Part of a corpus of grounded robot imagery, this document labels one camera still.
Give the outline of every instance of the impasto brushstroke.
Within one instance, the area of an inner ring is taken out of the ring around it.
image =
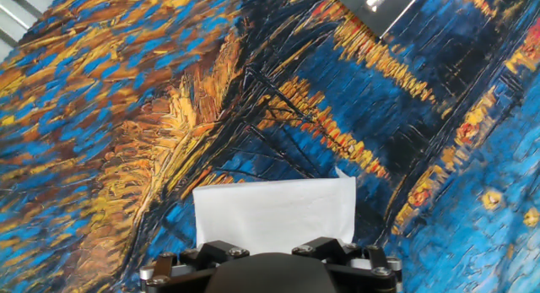
[[[540,291],[540,0],[56,0],[0,65],[0,289],[138,291],[193,188],[357,178],[406,292]]]

